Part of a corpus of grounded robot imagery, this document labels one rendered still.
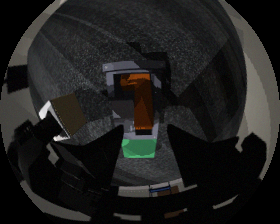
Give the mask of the orange l-shaped part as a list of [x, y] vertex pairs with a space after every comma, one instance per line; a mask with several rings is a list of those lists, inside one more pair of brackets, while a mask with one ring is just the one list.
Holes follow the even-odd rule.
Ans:
[[154, 128], [154, 108], [149, 73], [122, 74], [122, 91], [135, 91], [134, 127], [135, 129]]

